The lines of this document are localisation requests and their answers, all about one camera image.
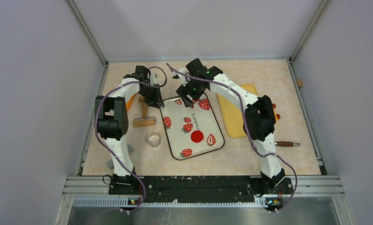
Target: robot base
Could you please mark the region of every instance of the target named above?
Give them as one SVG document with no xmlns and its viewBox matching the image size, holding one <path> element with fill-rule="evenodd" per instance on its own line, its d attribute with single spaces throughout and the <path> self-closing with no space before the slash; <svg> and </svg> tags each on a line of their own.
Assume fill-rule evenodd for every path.
<svg viewBox="0 0 373 225">
<path fill-rule="evenodd" d="M 289 195 L 293 188 L 290 178 L 284 178 L 276 187 L 261 177 L 251 176 L 144 176 L 145 203 L 249 203 L 254 197 Z M 110 195 L 139 195 L 139 182 L 134 177 L 113 176 Z M 276 207 L 282 200 L 277 199 Z"/>
</svg>

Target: metal frame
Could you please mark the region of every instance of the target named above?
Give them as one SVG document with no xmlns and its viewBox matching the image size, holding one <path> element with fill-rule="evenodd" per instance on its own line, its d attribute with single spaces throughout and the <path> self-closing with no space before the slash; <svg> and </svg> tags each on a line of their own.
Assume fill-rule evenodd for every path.
<svg viewBox="0 0 373 225">
<path fill-rule="evenodd" d="M 102 92 L 103 92 L 103 88 L 105 86 L 105 82 L 106 82 L 106 77 L 107 77 L 108 71 L 109 71 L 109 65 L 107 64 L 105 66 L 104 71 L 103 71 L 103 75 L 102 75 L 101 82 L 99 84 L 99 90 L 98 90 L 97 95 L 101 95 Z M 94 106 L 93 106 L 92 109 L 91 109 L 91 120 L 90 120 L 90 124 L 88 125 L 88 130 L 87 130 L 87 133 L 85 135 L 85 141 L 84 141 L 84 147 L 83 147 L 83 154 L 81 156 L 80 162 L 79 162 L 78 167 L 77 167 L 76 176 L 81 176 L 81 174 L 83 172 L 85 159 L 87 158 L 88 147 L 90 146 L 92 132 L 93 132 L 93 129 L 94 129 L 94 114 L 95 113 L 94 113 Z"/>
<path fill-rule="evenodd" d="M 72 11 L 73 15 L 75 16 L 75 19 L 78 23 L 78 25 L 81 28 L 81 31 L 83 31 L 85 37 L 87 38 L 88 43 L 90 44 L 92 50 L 95 52 L 95 54 L 98 56 L 101 63 L 105 66 L 107 66 L 107 60 L 105 56 L 103 55 L 101 49 L 99 48 L 99 45 L 97 41 L 95 40 L 94 36 L 91 33 L 90 28 L 88 27 L 87 23 L 85 22 L 83 16 L 80 13 L 80 10 L 78 10 L 78 7 L 76 3 L 73 0 L 65 0 L 66 3 L 69 6 L 69 9 Z"/>
<path fill-rule="evenodd" d="M 295 48 L 292 56 L 289 59 L 291 63 L 294 62 L 298 54 L 301 52 L 301 49 L 304 46 L 305 42 L 308 40 L 308 37 L 312 34 L 317 21 L 320 19 L 320 16 L 323 14 L 324 10 L 326 9 L 326 7 L 328 6 L 330 2 L 331 0 L 322 0 L 322 2 L 320 3 L 318 10 L 316 10 L 315 15 L 313 16 L 311 22 L 308 25 L 308 28 L 306 29 L 305 33 L 301 37 L 301 40 L 298 42 L 297 47 Z"/>
<path fill-rule="evenodd" d="M 318 135 L 315 129 L 313 119 L 311 117 L 311 110 L 309 109 L 309 106 L 306 103 L 304 91 L 301 88 L 299 88 L 297 85 L 298 76 L 297 76 L 293 63 L 291 62 L 291 59 L 287 60 L 287 64 L 289 66 L 289 70 L 291 73 L 291 79 L 293 80 L 294 87 L 296 88 L 297 97 L 301 105 L 301 109 L 302 109 L 302 113 L 305 118 L 306 126 L 308 127 L 309 135 L 311 136 L 313 149 L 315 150 L 319 166 L 323 166 L 325 170 L 328 172 L 327 167 L 326 167 L 327 162 L 325 160 L 325 157 L 323 157 L 323 152 L 321 151 L 321 144 L 318 139 Z"/>
<path fill-rule="evenodd" d="M 80 25 L 81 30 L 85 34 L 88 42 L 90 43 L 92 49 L 99 57 L 102 64 L 105 65 L 105 71 L 102 76 L 102 81 L 99 85 L 99 94 L 103 91 L 103 86 L 106 81 L 106 75 L 108 73 L 108 62 L 105 59 L 102 51 L 100 50 L 95 38 L 93 37 L 90 29 L 88 28 L 85 20 L 83 19 L 80 11 L 78 10 L 77 5 L 75 4 L 74 0 L 66 0 L 69 8 L 73 12 L 77 22 Z M 323 0 L 315 13 L 312 21 L 310 22 L 307 30 L 305 31 L 304 35 L 302 36 L 301 40 L 299 41 L 295 51 L 293 52 L 292 56 L 288 60 L 288 66 L 290 69 L 291 77 L 293 79 L 294 86 L 296 88 L 297 96 L 301 104 L 301 108 L 305 117 L 306 124 L 308 126 L 309 134 L 312 139 L 312 143 L 315 149 L 315 152 L 318 157 L 319 165 L 323 164 L 326 166 L 325 158 L 323 157 L 323 153 L 321 152 L 321 144 L 317 137 L 317 132 L 315 130 L 314 122 L 311 117 L 311 111 L 309 110 L 308 104 L 306 102 L 306 98 L 304 95 L 304 91 L 297 86 L 297 73 L 294 68 L 294 61 L 298 57 L 302 47 L 304 46 L 305 42 L 311 35 L 312 31 L 315 28 L 317 21 L 319 20 L 321 14 L 326 9 L 327 5 L 329 4 L 329 0 Z M 91 111 L 92 116 L 90 120 L 89 129 L 86 135 L 86 140 L 84 143 L 83 149 L 83 156 L 80 160 L 80 168 L 84 165 L 84 160 L 86 157 L 86 152 L 88 150 L 89 142 L 91 139 L 91 133 L 93 129 L 93 110 Z M 295 184 L 295 178 L 293 176 L 289 176 L 292 180 L 292 183 Z M 69 217 L 71 216 L 71 208 L 73 203 L 76 201 L 78 204 L 88 204 L 88 201 L 91 200 L 95 204 L 106 204 L 104 200 L 120 200 L 117 201 L 119 204 L 124 204 L 124 201 L 121 201 L 122 198 L 128 197 L 135 197 L 132 195 L 109 195 L 108 194 L 109 187 L 102 182 L 101 176 L 87 176 L 87 177 L 68 177 L 66 180 L 66 184 L 62 193 L 61 203 L 58 209 L 58 214 L 56 218 L 57 225 L 67 224 Z M 353 216 L 353 213 L 349 207 L 348 201 L 345 196 L 345 192 L 341 183 L 339 176 L 329 176 L 329 175 L 319 175 L 319 176 L 298 176 L 298 187 L 297 192 L 294 197 L 332 197 L 333 204 L 335 207 L 335 211 L 337 213 L 340 225 L 354 225 L 357 224 L 356 220 Z M 171 205 L 149 205 L 149 203 L 144 203 L 142 207 L 180 207 L 179 203 L 171 203 Z M 229 205 L 217 205 L 218 207 L 229 207 Z M 249 207 L 246 205 L 234 205 L 235 207 Z"/>
<path fill-rule="evenodd" d="M 290 57 L 229 57 L 225 60 L 288 60 Z M 224 60 L 221 57 L 199 57 L 201 60 Z M 163 61 L 190 61 L 187 58 L 157 58 L 157 59 L 144 59 L 144 60 L 110 60 L 109 63 L 122 63 L 122 62 L 163 62 Z"/>
</svg>

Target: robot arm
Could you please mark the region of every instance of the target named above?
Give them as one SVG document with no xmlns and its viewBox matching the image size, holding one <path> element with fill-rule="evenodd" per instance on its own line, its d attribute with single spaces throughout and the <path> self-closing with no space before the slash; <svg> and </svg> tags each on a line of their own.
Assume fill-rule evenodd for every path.
<svg viewBox="0 0 373 225">
<path fill-rule="evenodd" d="M 276 187 L 285 177 L 284 169 L 276 157 L 276 148 L 274 145 L 274 124 L 276 122 L 271 99 L 268 96 L 259 97 L 244 90 L 232 82 L 222 70 L 217 67 L 207 69 L 199 59 L 191 61 L 186 65 L 186 69 L 178 69 L 178 72 L 188 71 L 193 77 L 211 80 L 213 82 L 204 82 L 195 79 L 182 79 L 182 85 L 176 90 L 177 94 L 183 99 L 186 107 L 194 104 L 194 100 L 201 97 L 207 89 L 220 94 L 229 102 L 234 104 L 244 114 L 248 132 L 254 140 L 251 145 L 262 157 L 261 175 L 262 178 L 269 182 L 270 186 Z M 173 76 L 176 79 L 178 74 L 175 71 Z"/>
<path fill-rule="evenodd" d="M 149 73 L 148 68 L 137 66 L 135 73 L 124 76 L 119 85 L 122 88 L 109 95 L 104 101 L 100 112 L 98 112 L 98 106 L 103 96 L 98 96 L 95 99 L 95 113 L 99 114 L 97 132 L 105 140 L 107 146 L 115 153 L 115 156 L 112 155 L 114 174 L 119 177 L 129 176 L 130 173 L 119 164 L 116 158 L 119 158 L 129 171 L 132 171 L 134 168 L 128 155 L 125 136 L 129 125 L 126 103 L 133 95 L 139 93 L 144 96 L 148 106 L 155 108 L 164 107 L 160 88 L 141 84 L 151 82 L 148 78 Z M 114 111 L 113 116 L 105 114 L 105 112 L 111 110 Z"/>
</svg>

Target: gray wall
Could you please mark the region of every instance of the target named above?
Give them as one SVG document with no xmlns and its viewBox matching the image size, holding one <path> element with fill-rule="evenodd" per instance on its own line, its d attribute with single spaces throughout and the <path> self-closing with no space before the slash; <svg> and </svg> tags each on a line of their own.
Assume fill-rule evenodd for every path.
<svg viewBox="0 0 373 225">
<path fill-rule="evenodd" d="M 373 0 L 333 0 L 296 65 L 330 172 L 373 224 Z"/>
<path fill-rule="evenodd" d="M 103 67 L 65 1 L 0 0 L 0 224 L 52 224 Z"/>
<path fill-rule="evenodd" d="M 75 0 L 108 60 L 289 57 L 321 0 Z"/>
</svg>

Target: white tray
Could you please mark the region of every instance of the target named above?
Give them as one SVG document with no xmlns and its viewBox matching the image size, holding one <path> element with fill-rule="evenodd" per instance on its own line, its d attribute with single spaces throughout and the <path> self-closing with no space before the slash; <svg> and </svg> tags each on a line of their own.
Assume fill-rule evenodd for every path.
<svg viewBox="0 0 373 225">
<path fill-rule="evenodd" d="M 186 108 L 180 97 L 164 100 L 160 108 L 172 156 L 183 160 L 223 147 L 225 141 L 204 94 L 194 107 Z"/>
</svg>

